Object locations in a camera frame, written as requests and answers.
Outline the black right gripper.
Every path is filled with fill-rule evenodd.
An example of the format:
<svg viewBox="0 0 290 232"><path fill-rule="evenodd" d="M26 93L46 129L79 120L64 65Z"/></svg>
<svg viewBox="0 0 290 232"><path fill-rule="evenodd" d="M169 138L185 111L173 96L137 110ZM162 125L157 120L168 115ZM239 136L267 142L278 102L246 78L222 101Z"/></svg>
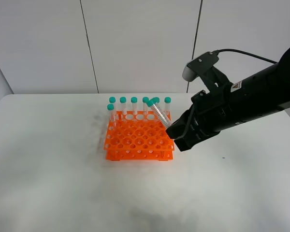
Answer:
<svg viewBox="0 0 290 232"><path fill-rule="evenodd" d="M222 107L226 105L231 85L227 82L209 93L202 90L195 94L191 107L166 130L181 152L219 134L213 126L225 116Z"/></svg>

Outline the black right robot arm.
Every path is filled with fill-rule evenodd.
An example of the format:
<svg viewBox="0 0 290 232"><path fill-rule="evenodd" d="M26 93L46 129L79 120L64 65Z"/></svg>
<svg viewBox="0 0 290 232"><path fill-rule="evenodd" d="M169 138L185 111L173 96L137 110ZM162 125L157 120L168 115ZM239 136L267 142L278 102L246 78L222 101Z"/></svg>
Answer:
<svg viewBox="0 0 290 232"><path fill-rule="evenodd" d="M180 151L228 128L290 108L290 48L279 62L232 83L215 67L219 50L188 62L183 78L200 78L206 86L191 97L192 105L166 130Z"/></svg>

